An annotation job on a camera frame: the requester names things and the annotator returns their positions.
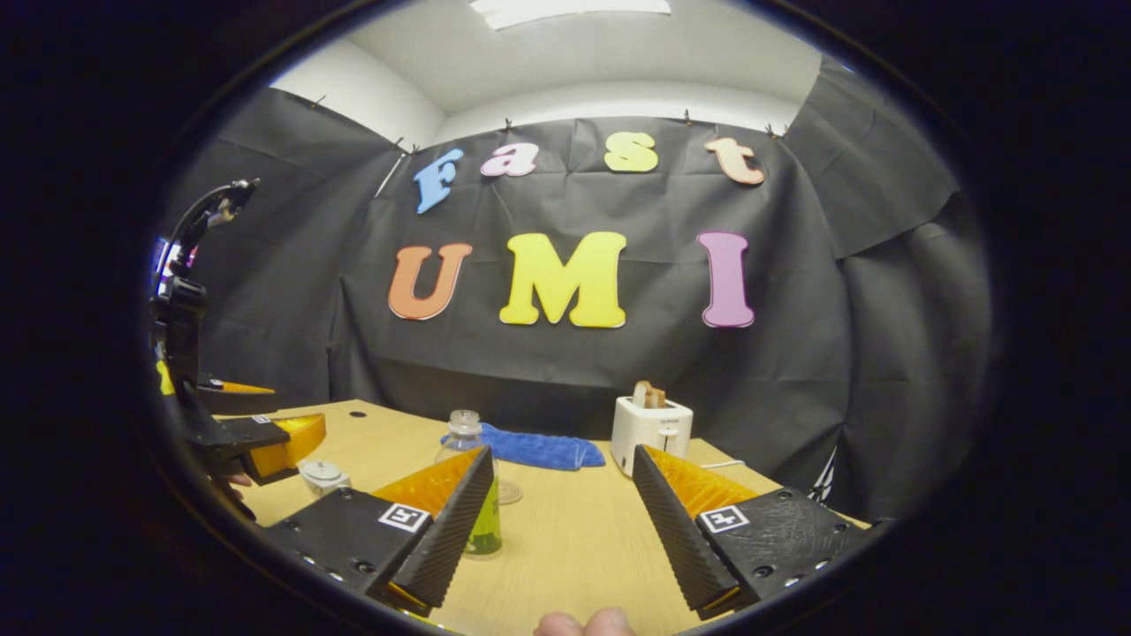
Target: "white ceiling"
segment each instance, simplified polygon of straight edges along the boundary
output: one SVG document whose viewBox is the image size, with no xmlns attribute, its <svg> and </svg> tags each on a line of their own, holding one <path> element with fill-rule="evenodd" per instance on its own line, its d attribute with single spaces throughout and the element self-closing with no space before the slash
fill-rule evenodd
<svg viewBox="0 0 1131 636">
<path fill-rule="evenodd" d="M 586 14 L 500 32 L 467 0 L 407 2 L 349 35 L 447 114 L 580 83 L 685 81 L 801 103 L 820 53 L 726 0 L 671 16 Z"/>
</svg>

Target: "plastic bottle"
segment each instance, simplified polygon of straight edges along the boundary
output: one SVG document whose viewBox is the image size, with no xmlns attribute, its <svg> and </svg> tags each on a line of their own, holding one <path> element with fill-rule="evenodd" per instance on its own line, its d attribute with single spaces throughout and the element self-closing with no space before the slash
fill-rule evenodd
<svg viewBox="0 0 1131 636">
<path fill-rule="evenodd" d="M 452 411 L 448 420 L 447 441 L 435 455 L 435 462 L 440 463 L 454 455 L 466 453 L 473 448 L 483 446 L 483 426 L 480 424 L 480 414 L 475 411 Z M 499 524 L 499 463 L 494 463 L 494 480 L 491 482 L 491 490 L 483 501 L 480 516 L 475 519 L 475 527 L 467 539 L 467 547 L 464 556 L 468 558 L 491 558 L 499 553 L 502 548 L 502 532 Z"/>
</svg>

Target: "ceiling light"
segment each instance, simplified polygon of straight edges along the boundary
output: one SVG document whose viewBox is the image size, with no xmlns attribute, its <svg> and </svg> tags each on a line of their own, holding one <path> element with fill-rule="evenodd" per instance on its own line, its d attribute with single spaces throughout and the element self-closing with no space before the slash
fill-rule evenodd
<svg viewBox="0 0 1131 636">
<path fill-rule="evenodd" d="M 594 11 L 672 15 L 666 0 L 473 0 L 472 8 L 495 31 L 542 18 Z"/>
</svg>

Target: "foam letter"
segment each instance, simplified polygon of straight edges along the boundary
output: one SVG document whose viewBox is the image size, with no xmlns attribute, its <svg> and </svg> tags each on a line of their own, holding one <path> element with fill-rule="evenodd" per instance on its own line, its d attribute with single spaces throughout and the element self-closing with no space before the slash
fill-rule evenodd
<svg viewBox="0 0 1131 636">
<path fill-rule="evenodd" d="M 659 165 L 656 140 L 644 132 L 613 132 L 605 140 L 605 165 L 618 172 L 648 172 Z"/>
<path fill-rule="evenodd" d="M 480 167 L 484 177 L 521 177 L 534 172 L 534 157 L 538 154 L 538 147 L 534 144 L 511 144 L 491 154 L 494 156 Z"/>
<path fill-rule="evenodd" d="M 545 234 L 519 234 L 507 242 L 515 252 L 515 277 L 510 302 L 499 311 L 508 325 L 533 325 L 538 310 L 532 304 L 538 293 L 546 319 L 556 325 L 577 291 L 577 307 L 569 319 L 578 327 L 620 327 L 624 310 L 616 302 L 618 258 L 628 241 L 616 232 L 586 234 L 569 264 L 562 266 Z"/>
<path fill-rule="evenodd" d="M 464 257 L 472 253 L 472 246 L 451 243 L 440 248 L 442 264 L 435 289 L 428 298 L 416 298 L 413 293 L 416 276 L 421 272 L 421 264 L 431 253 L 432 250 L 422 247 L 402 248 L 397 252 L 397 270 L 392 274 L 392 284 L 389 286 L 389 309 L 406 320 L 428 320 L 439 316 L 448 307 L 451 293 L 456 290 L 459 266 Z"/>
<path fill-rule="evenodd" d="M 707 141 L 705 147 L 714 152 L 715 156 L 718 157 L 718 165 L 723 169 L 723 172 L 739 183 L 757 186 L 766 180 L 766 175 L 762 174 L 761 170 L 751 170 L 746 165 L 746 160 L 743 158 L 754 156 L 754 152 L 745 146 L 740 146 L 734 139 L 723 137 L 722 139 Z"/>
<path fill-rule="evenodd" d="M 710 264 L 710 307 L 703 311 L 708 327 L 748 327 L 754 311 L 746 306 L 742 276 L 742 252 L 746 239 L 729 232 L 703 232 L 699 243 L 707 248 Z"/>
<path fill-rule="evenodd" d="M 444 183 L 451 183 L 456 178 L 456 160 L 464 156 L 464 151 L 454 148 L 448 154 L 424 166 L 423 170 L 413 177 L 413 181 L 421 184 L 421 205 L 416 206 L 416 214 L 424 214 L 432 206 L 443 200 L 451 191 Z"/>
</svg>

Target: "white wall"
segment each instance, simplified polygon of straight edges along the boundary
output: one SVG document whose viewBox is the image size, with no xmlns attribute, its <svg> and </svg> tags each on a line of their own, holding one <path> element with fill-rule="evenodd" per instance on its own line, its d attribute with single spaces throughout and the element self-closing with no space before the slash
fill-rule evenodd
<svg viewBox="0 0 1131 636">
<path fill-rule="evenodd" d="M 310 55 L 271 86 L 317 102 L 402 148 L 432 145 L 447 115 L 411 81 L 348 40 Z"/>
<path fill-rule="evenodd" d="M 593 117 L 663 117 L 683 119 L 690 111 L 696 121 L 729 123 L 766 130 L 769 123 L 782 132 L 801 109 L 785 100 L 760 93 L 674 81 L 615 81 L 575 84 L 562 88 L 516 95 L 454 114 L 433 138 L 441 144 L 468 135 L 559 119 Z"/>
</svg>

